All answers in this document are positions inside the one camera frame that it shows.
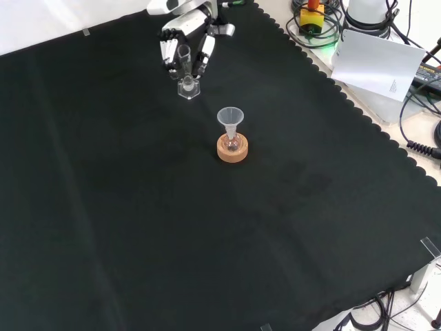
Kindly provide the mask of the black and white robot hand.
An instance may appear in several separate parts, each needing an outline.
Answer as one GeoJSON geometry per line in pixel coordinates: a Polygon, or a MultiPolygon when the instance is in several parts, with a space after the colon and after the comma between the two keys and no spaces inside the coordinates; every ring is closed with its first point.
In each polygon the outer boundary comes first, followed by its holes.
{"type": "Polygon", "coordinates": [[[182,65],[178,56],[178,47],[188,45],[188,39],[196,31],[203,29],[205,34],[201,40],[196,59],[193,61],[192,75],[200,78],[208,65],[216,43],[212,28],[218,18],[218,8],[213,2],[206,1],[199,7],[169,21],[159,34],[162,66],[168,71],[171,79],[182,77],[182,65]]]}

